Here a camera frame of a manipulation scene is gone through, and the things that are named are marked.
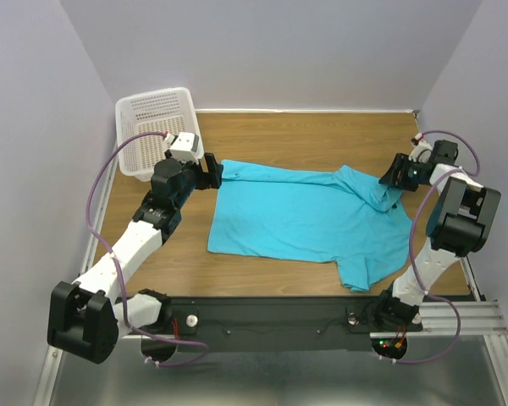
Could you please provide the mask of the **turquoise t shirt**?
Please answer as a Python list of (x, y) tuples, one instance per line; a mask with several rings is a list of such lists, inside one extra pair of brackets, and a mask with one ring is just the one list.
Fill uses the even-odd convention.
[(333, 262), (352, 292), (368, 291), (406, 264), (411, 219), (399, 189), (348, 166), (319, 172), (223, 165), (209, 252)]

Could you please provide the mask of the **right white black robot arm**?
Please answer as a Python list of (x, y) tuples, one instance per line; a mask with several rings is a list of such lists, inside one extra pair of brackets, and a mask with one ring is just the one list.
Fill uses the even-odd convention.
[(397, 154), (379, 182), (407, 191), (429, 185), (439, 198), (428, 219), (422, 249), (415, 255), (413, 238), (409, 238), (410, 266), (378, 298), (373, 319), (381, 328), (420, 322), (419, 307), (433, 284), (450, 266), (484, 247), (501, 199), (498, 190), (481, 185), (456, 165), (455, 142), (430, 144), (419, 133), (411, 144), (411, 153)]

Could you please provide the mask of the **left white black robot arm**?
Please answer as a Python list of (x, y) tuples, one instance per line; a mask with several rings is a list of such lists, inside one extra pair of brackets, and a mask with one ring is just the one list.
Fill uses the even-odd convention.
[(101, 364), (130, 332), (150, 338), (177, 333), (170, 298), (150, 289), (128, 297), (125, 284), (171, 237), (194, 190), (218, 189), (224, 167), (212, 153), (203, 164), (172, 157), (158, 162), (150, 189), (122, 236), (87, 272), (51, 293), (49, 345)]

